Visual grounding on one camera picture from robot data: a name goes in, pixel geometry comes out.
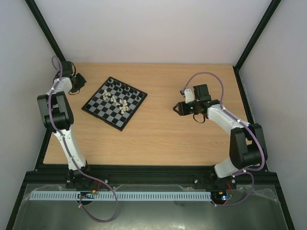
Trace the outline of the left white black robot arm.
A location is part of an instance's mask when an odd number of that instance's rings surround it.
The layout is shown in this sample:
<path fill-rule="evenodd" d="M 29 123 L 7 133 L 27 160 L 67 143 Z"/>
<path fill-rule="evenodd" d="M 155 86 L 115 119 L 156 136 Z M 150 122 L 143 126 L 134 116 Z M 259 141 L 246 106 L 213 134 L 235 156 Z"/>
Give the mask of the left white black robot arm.
<path fill-rule="evenodd" d="M 57 70 L 51 89 L 37 97 L 37 103 L 43 125 L 58 139 L 68 162 L 68 176 L 66 186 L 71 189 L 90 189 L 93 181 L 84 176 L 89 173 L 89 166 L 78 147 L 73 133 L 74 117 L 69 105 L 67 94 L 80 89 L 81 78 L 76 75 L 76 68 L 72 62 L 60 61 L 52 57 L 52 65 Z"/>

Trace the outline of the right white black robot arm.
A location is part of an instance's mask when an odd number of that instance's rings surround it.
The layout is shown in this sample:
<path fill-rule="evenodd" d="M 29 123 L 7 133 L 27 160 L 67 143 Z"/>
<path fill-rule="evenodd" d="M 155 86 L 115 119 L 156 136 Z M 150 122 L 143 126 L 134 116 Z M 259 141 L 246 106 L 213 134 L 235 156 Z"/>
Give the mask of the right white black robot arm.
<path fill-rule="evenodd" d="M 213 100 L 206 84 L 192 90 L 184 88 L 180 93 L 185 100 L 173 108 L 178 115 L 202 115 L 204 120 L 215 122 L 230 136 L 228 158 L 211 168 L 209 183 L 213 187 L 221 187 L 227 177 L 263 169 L 267 150 L 261 125 L 236 117 L 222 100 Z"/>

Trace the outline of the black grey chessboard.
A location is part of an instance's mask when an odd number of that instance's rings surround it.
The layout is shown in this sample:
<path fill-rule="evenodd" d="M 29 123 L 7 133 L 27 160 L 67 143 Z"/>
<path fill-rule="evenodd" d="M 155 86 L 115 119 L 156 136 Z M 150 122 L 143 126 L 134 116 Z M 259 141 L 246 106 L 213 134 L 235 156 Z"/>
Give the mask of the black grey chessboard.
<path fill-rule="evenodd" d="M 146 97 L 147 93 L 109 77 L 82 110 L 122 131 Z"/>

